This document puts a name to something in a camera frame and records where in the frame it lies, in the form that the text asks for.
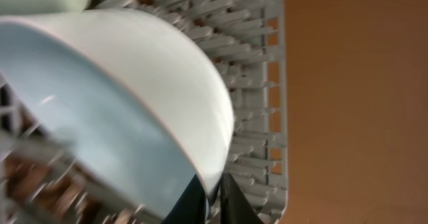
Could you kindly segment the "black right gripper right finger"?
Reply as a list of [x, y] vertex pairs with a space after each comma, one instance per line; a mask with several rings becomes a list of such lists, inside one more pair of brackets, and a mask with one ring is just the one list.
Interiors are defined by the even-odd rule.
[[220, 190], [220, 224], [263, 224], [231, 174], [223, 174]]

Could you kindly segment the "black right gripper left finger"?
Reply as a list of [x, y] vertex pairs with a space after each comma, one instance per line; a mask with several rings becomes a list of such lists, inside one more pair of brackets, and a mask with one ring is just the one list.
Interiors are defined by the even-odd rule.
[[195, 175], [162, 224], [205, 224], [207, 198]]

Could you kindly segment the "light blue bowl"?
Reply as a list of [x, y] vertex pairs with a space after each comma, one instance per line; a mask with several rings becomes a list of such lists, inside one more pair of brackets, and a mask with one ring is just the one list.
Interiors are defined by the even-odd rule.
[[98, 180], [166, 217], [193, 178], [214, 195], [234, 115], [201, 48], [131, 9], [6, 15], [1, 75]]

